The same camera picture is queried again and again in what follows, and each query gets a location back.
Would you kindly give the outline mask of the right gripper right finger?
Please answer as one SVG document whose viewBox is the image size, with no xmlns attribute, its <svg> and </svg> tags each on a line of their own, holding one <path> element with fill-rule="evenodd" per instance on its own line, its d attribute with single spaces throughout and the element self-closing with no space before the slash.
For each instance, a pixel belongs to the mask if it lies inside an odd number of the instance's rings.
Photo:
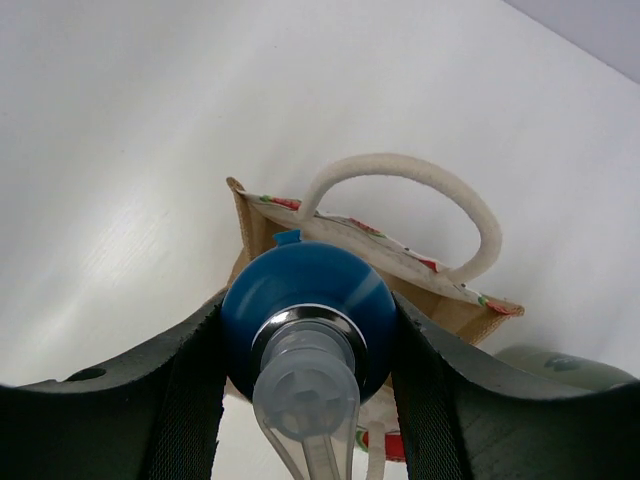
<svg viewBox="0 0 640 480">
<path fill-rule="evenodd" d="M 392 383 L 409 478 L 638 478 L 638 382 L 589 392 L 537 377 L 394 298 Z"/>
</svg>

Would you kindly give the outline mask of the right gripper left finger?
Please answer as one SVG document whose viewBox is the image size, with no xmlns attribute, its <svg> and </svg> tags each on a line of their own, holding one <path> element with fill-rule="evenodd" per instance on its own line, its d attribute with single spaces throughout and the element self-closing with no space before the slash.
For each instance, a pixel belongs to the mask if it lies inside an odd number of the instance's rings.
<svg viewBox="0 0 640 480">
<path fill-rule="evenodd" d="M 210 478 L 226 382 L 223 298 L 64 381 L 2 387 L 2 478 Z"/>
</svg>

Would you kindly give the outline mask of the grey-green bottle beige cap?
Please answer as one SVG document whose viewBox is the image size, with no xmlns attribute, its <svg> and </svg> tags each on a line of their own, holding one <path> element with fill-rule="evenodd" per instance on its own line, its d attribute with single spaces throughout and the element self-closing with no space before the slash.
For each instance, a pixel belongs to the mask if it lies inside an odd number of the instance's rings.
<svg viewBox="0 0 640 480">
<path fill-rule="evenodd" d="M 617 367 L 586 358 L 518 344 L 497 352 L 500 361 L 533 375 L 592 392 L 638 381 Z"/>
</svg>

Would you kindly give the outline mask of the light blue pump bottle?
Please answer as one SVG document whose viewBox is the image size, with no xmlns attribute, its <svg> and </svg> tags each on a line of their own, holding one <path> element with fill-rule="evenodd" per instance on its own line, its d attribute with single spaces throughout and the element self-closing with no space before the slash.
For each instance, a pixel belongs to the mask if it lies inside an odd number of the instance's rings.
<svg viewBox="0 0 640 480">
<path fill-rule="evenodd" d="M 397 311 L 381 276 L 297 230 L 252 260 L 220 320 L 228 376 L 296 479 L 348 479 L 361 406 L 390 372 Z"/>
</svg>

